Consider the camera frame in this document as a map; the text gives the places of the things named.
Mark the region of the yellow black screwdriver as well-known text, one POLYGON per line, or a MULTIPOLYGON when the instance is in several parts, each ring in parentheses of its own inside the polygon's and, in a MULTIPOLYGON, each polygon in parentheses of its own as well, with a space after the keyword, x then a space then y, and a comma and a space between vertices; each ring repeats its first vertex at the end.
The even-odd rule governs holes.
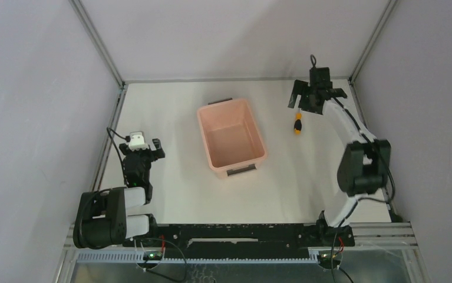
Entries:
POLYGON ((293 125, 293 130, 294 130, 294 133, 296 135, 299 135, 301 133, 301 131, 302 131, 301 118, 302 118, 302 114, 301 113, 297 113, 296 117, 295 117, 295 122, 294 122, 294 125, 293 125))

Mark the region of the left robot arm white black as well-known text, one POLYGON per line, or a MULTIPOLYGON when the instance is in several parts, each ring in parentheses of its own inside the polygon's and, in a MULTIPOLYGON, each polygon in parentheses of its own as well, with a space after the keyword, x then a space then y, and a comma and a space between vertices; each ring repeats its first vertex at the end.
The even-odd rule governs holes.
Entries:
POLYGON ((127 214, 130 208, 148 205, 152 200, 151 166, 165 157, 161 141, 152 142, 153 148, 137 136, 119 144, 116 152, 124 185, 81 195, 72 234, 77 248, 103 249, 134 236, 147 246, 159 241, 160 230, 150 224, 151 215, 127 214))

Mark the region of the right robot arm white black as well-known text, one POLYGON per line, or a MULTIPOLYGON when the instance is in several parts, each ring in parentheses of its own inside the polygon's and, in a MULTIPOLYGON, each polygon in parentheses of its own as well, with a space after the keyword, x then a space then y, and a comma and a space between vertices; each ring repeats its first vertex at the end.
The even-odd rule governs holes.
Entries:
POLYGON ((288 106, 321 115, 330 122, 344 145, 336 173, 338 191, 321 213, 325 224, 316 229, 317 240, 332 245, 339 239, 338 228, 346 226, 362 201, 388 203, 375 194, 390 180, 391 145, 376 138, 345 105, 348 96, 332 82, 295 80, 288 106))

